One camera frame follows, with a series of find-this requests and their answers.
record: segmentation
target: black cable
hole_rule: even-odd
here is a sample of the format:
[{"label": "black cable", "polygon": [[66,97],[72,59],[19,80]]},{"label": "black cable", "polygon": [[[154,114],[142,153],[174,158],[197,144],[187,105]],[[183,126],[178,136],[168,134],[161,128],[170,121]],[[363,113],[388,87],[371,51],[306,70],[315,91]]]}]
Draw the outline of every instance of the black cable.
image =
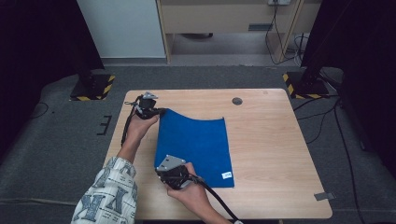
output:
[{"label": "black cable", "polygon": [[62,202],[62,201],[37,199],[37,198],[0,199],[0,203],[43,203],[43,204],[67,205],[67,206],[76,206],[78,204],[74,202]]},{"label": "black cable", "polygon": [[125,142],[126,134],[128,133],[128,128],[129,128],[129,125],[130,125],[130,123],[131,123],[131,119],[132,119],[132,117],[134,116],[134,107],[136,106],[137,100],[138,100],[139,98],[140,98],[140,96],[138,96],[138,97],[134,100],[134,102],[132,102],[132,103],[130,103],[130,102],[125,102],[126,105],[131,105],[131,106],[132,106],[132,109],[131,109],[131,113],[130,113],[129,116],[128,116],[128,119],[127,119],[126,122],[125,122],[124,130],[123,130],[123,132],[122,132],[121,146],[122,146],[123,143]]},{"label": "black cable", "polygon": [[316,101],[316,100],[319,100],[319,99],[323,99],[323,98],[330,98],[330,97],[334,97],[334,96],[338,96],[338,95],[321,96],[321,97],[319,97],[319,98],[311,99],[311,100],[309,100],[309,101],[307,101],[307,102],[305,102],[305,103],[303,103],[303,104],[301,104],[301,105],[295,107],[295,108],[293,109],[293,111],[296,111],[296,110],[300,109],[301,107],[303,107],[304,105],[307,105],[307,104],[309,104],[309,103],[311,103],[311,102],[313,102],[313,101]]},{"label": "black cable", "polygon": [[280,63],[276,63],[276,62],[274,61],[274,59],[272,58],[271,50],[270,50],[270,47],[268,46],[268,32],[269,32],[269,30],[267,30],[267,32],[265,33],[265,38],[264,38],[264,40],[265,40],[265,46],[266,46],[267,49],[268,49],[268,52],[269,52],[269,54],[270,54],[270,58],[271,58],[271,61],[273,62],[273,64],[282,64],[282,63],[284,63],[284,62],[286,62],[286,61],[289,61],[289,60],[294,59],[294,57],[288,58],[288,57],[286,57],[286,55],[285,55],[284,52],[283,52],[282,40],[281,40],[281,38],[280,38],[280,33],[279,33],[279,31],[277,30],[277,26],[276,26],[276,13],[277,13],[277,1],[275,0],[275,1],[274,1],[274,17],[273,17],[272,20],[271,20],[271,25],[270,25],[270,27],[275,26],[275,28],[276,28],[276,33],[277,33],[277,36],[278,36],[278,39],[279,39],[279,42],[280,42],[280,47],[281,47],[282,55],[286,58],[286,60],[283,60],[283,61],[280,62]]},{"label": "black cable", "polygon": [[304,40],[304,33],[301,34],[300,47],[298,48],[298,51],[297,51],[297,56],[299,57],[301,62],[303,61],[303,58],[301,57],[301,54],[302,54],[301,47],[303,46],[303,40]]},{"label": "black cable", "polygon": [[338,100],[335,102],[335,104],[332,106],[331,109],[329,109],[328,111],[326,111],[326,112],[324,112],[324,113],[319,113],[319,114],[316,114],[316,115],[311,115],[311,116],[309,116],[309,117],[301,118],[301,119],[310,119],[310,118],[313,118],[313,117],[315,117],[315,116],[323,115],[322,120],[321,120],[321,122],[320,122],[319,132],[318,132],[317,136],[316,136],[314,139],[312,139],[311,141],[306,142],[307,144],[311,144],[311,143],[315,142],[315,141],[319,138],[319,136],[320,136],[320,134],[321,134],[322,126],[323,126],[323,121],[324,121],[324,119],[326,118],[326,115],[329,114],[330,112],[332,112],[332,110],[335,109],[335,107],[337,106],[337,104],[338,104],[339,101],[340,101],[340,99],[338,99]]},{"label": "black cable", "polygon": [[303,107],[304,105],[307,105],[307,104],[309,104],[309,103],[311,103],[311,102],[313,102],[313,101],[316,101],[316,100],[318,100],[318,99],[321,99],[321,98],[323,98],[323,97],[311,99],[311,100],[309,100],[309,101],[307,101],[307,102],[305,102],[305,103],[303,103],[303,104],[301,104],[301,105],[295,107],[295,108],[293,109],[293,111],[296,111],[296,110],[300,109],[301,107]]},{"label": "black cable", "polygon": [[[297,44],[297,39],[301,38],[300,40],[300,45]],[[294,37],[294,44],[300,49],[303,46],[303,39],[308,39],[308,36],[304,36],[304,34],[300,36]]]},{"label": "black cable", "polygon": [[40,102],[40,103],[38,103],[38,105],[44,105],[45,107],[46,107],[46,110],[43,112],[43,113],[41,113],[41,114],[39,114],[39,115],[37,115],[37,116],[34,116],[34,117],[30,117],[29,119],[37,119],[37,118],[40,118],[41,116],[43,116],[43,115],[45,115],[46,113],[47,113],[47,111],[49,111],[49,105],[47,105],[46,103],[43,103],[43,102]]},{"label": "black cable", "polygon": [[294,45],[297,47],[297,49],[287,48],[286,51],[293,51],[293,52],[295,53],[296,50],[299,50],[301,54],[304,54],[304,53],[305,53],[305,50],[302,50],[303,45],[302,45],[302,44],[300,44],[300,45],[297,44],[297,39],[298,39],[298,38],[302,38],[302,37],[301,37],[301,36],[295,36],[295,37],[294,37]]},{"label": "black cable", "polygon": [[192,175],[189,174],[191,177],[180,177],[180,176],[163,176],[162,180],[167,180],[167,179],[171,179],[171,180],[190,180],[192,182],[194,182],[195,184],[199,184],[202,187],[204,187],[205,189],[207,189],[207,191],[209,191],[213,197],[215,197],[219,203],[221,204],[221,206],[223,206],[224,210],[233,218],[233,221],[238,221],[240,220],[234,213],[233,211],[231,211],[231,209],[227,206],[227,204],[220,198],[220,196],[212,189],[210,188],[206,182],[199,176],[196,175]]},{"label": "black cable", "polygon": [[353,197],[354,197],[354,200],[355,200],[356,209],[358,210],[358,215],[359,215],[359,218],[361,219],[361,223],[365,224],[365,221],[364,221],[363,216],[361,214],[361,209],[359,207],[358,196],[357,196],[357,192],[356,192],[355,175],[353,174],[352,162],[351,162],[351,159],[350,159],[349,151],[347,149],[346,139],[344,137],[343,131],[341,129],[340,122],[338,120],[336,107],[334,108],[334,116],[335,116],[335,121],[337,123],[338,131],[340,132],[341,138],[343,140],[344,150],[346,152],[346,157],[347,157],[347,161],[348,161],[348,165],[349,165],[350,176],[351,176],[351,179],[352,179],[352,190],[353,190]]},{"label": "black cable", "polygon": [[337,81],[337,80],[335,80],[335,79],[329,77],[329,76],[327,75],[327,73],[326,73],[323,69],[320,69],[320,75],[321,75],[323,78],[327,79],[326,81],[330,80],[332,83],[335,83],[335,84],[337,84],[337,85],[341,85],[341,82],[339,82],[339,81]]},{"label": "black cable", "polygon": [[315,141],[319,138],[319,136],[320,136],[320,134],[321,134],[321,128],[322,128],[322,126],[323,126],[323,120],[326,118],[326,115],[327,115],[328,113],[330,113],[330,111],[329,111],[329,112],[326,112],[326,113],[323,115],[322,120],[321,120],[321,122],[320,122],[319,132],[318,132],[317,136],[316,136],[314,139],[312,139],[311,141],[306,142],[306,144],[311,144],[311,143],[315,142]]},{"label": "black cable", "polygon": [[202,185],[207,191],[209,191],[218,201],[219,203],[223,206],[225,211],[233,218],[233,221],[238,221],[239,218],[231,211],[231,209],[225,204],[225,202],[220,198],[220,196],[212,189],[210,188],[205,181],[199,181],[198,182],[200,185]]}]

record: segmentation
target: blue cloth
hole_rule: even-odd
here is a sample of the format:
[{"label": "blue cloth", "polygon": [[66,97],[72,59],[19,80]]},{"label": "blue cloth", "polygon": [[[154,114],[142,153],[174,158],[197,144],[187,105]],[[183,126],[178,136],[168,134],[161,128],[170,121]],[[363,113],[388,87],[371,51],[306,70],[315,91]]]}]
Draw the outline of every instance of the blue cloth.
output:
[{"label": "blue cloth", "polygon": [[166,155],[192,162],[195,173],[211,188],[234,186],[224,119],[189,119],[167,109],[160,119],[154,167]]}]

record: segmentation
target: printed shirt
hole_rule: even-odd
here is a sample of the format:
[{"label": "printed shirt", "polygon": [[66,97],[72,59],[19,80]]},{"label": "printed shirt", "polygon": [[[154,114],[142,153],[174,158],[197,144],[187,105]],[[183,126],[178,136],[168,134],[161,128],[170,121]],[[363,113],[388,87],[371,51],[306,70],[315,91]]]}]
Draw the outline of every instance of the printed shirt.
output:
[{"label": "printed shirt", "polygon": [[135,174],[129,161],[112,157],[78,202],[71,223],[133,224],[137,199]]}]

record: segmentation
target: person's arm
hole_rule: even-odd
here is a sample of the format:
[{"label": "person's arm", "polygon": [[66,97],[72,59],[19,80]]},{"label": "person's arm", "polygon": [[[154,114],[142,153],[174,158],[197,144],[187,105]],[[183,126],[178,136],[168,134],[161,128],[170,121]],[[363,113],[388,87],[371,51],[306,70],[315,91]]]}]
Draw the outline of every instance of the person's arm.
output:
[{"label": "person's arm", "polygon": [[108,161],[81,197],[72,223],[133,223],[137,198],[134,156],[140,141],[158,118],[132,117],[120,152]]},{"label": "person's arm", "polygon": [[125,142],[120,152],[117,154],[117,157],[124,158],[130,163],[134,163],[134,157],[140,146],[140,141],[149,130],[149,127],[157,122],[158,119],[159,116],[154,116],[151,119],[141,119],[138,116],[132,116]]},{"label": "person's arm", "polygon": [[[192,163],[185,166],[190,174],[196,175]],[[184,189],[174,190],[165,185],[168,195],[179,200],[206,224],[230,224],[227,218],[219,214],[210,204],[206,190],[199,184],[190,183]]]}]

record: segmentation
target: yellow and black tape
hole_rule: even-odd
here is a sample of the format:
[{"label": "yellow and black tape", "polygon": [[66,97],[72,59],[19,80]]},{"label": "yellow and black tape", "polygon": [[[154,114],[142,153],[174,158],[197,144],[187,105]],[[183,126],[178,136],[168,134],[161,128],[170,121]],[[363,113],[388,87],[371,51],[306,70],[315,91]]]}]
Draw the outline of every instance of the yellow and black tape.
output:
[{"label": "yellow and black tape", "polygon": [[286,87],[288,88],[289,95],[291,99],[317,99],[321,97],[326,97],[326,95],[322,94],[298,94],[296,93],[295,89],[293,88],[293,85],[291,84],[290,78],[288,74],[283,74],[283,80],[286,83]]},{"label": "yellow and black tape", "polygon": [[80,95],[76,97],[70,97],[71,101],[90,101],[90,100],[104,100],[106,99],[108,93],[110,92],[111,86],[113,85],[113,80],[116,76],[110,76],[108,78],[106,87],[103,90],[103,93],[100,95],[96,96],[86,96],[86,95]]}]

